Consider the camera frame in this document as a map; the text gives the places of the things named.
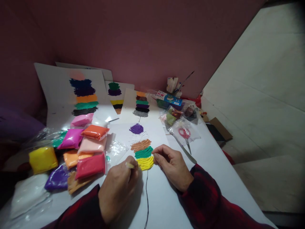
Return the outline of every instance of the metal fork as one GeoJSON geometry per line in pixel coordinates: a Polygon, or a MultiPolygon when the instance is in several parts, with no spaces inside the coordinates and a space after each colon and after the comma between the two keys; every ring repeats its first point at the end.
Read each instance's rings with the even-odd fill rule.
{"type": "Polygon", "coordinates": [[[183,145],[179,142],[179,140],[177,139],[177,137],[174,135],[173,131],[171,130],[171,127],[168,124],[168,121],[165,120],[165,127],[166,130],[168,131],[168,133],[170,133],[171,135],[174,136],[174,138],[176,139],[176,141],[178,142],[179,146],[182,148],[182,150],[184,151],[184,153],[187,155],[188,159],[190,159],[191,162],[193,162],[194,164],[197,163],[197,161],[192,157],[192,155],[189,154],[189,152],[187,152],[187,150],[183,147],[183,145]]]}

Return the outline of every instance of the scissors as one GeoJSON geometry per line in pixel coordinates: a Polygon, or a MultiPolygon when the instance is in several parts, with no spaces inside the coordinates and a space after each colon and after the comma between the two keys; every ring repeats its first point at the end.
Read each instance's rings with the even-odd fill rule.
{"type": "Polygon", "coordinates": [[[190,154],[192,155],[192,153],[191,153],[191,148],[190,148],[190,144],[189,144],[189,142],[188,142],[188,139],[189,139],[190,136],[191,136],[191,132],[190,132],[188,129],[186,129],[186,128],[179,128],[179,129],[178,129],[178,132],[179,132],[179,134],[185,139],[186,144],[187,144],[187,147],[188,147],[188,149],[189,149],[189,151],[190,151],[190,154]]]}

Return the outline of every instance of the orange clay packet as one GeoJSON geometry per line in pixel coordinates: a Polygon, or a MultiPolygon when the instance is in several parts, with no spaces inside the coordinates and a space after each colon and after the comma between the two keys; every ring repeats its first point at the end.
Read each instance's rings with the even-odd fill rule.
{"type": "Polygon", "coordinates": [[[91,157],[93,155],[94,155],[94,153],[80,153],[80,154],[77,154],[77,150],[73,149],[73,150],[70,150],[70,151],[64,153],[64,161],[67,165],[67,168],[71,169],[72,167],[77,165],[78,160],[84,159],[84,158],[87,158],[87,157],[91,157]]]}
{"type": "Polygon", "coordinates": [[[69,173],[68,177],[68,192],[72,195],[76,190],[93,181],[96,176],[87,177],[81,180],[75,180],[76,172],[69,173]]]}
{"type": "Polygon", "coordinates": [[[100,126],[95,126],[95,125],[90,125],[88,126],[87,129],[85,129],[81,135],[88,137],[88,138],[93,138],[97,139],[99,141],[103,140],[109,132],[108,128],[100,127],[100,126]]]}

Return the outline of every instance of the red plaid sleeve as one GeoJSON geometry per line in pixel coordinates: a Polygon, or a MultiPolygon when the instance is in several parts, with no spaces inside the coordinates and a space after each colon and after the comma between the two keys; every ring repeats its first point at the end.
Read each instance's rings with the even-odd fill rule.
{"type": "Polygon", "coordinates": [[[178,197],[194,228],[273,229],[257,223],[242,208],[224,198],[216,181],[198,164],[191,169],[191,174],[194,181],[178,197]]]}
{"type": "Polygon", "coordinates": [[[57,220],[43,229],[107,228],[99,208],[99,185],[70,206],[57,220]]]}

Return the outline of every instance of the paintbrush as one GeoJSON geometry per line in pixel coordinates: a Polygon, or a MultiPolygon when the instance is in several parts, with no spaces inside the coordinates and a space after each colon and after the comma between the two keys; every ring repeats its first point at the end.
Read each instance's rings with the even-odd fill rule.
{"type": "Polygon", "coordinates": [[[194,73],[194,71],[191,74],[189,74],[189,76],[180,84],[179,88],[177,90],[175,90],[174,93],[179,91],[181,89],[181,87],[183,87],[183,84],[185,83],[185,81],[187,81],[187,79],[190,78],[193,73],[194,73]]]}

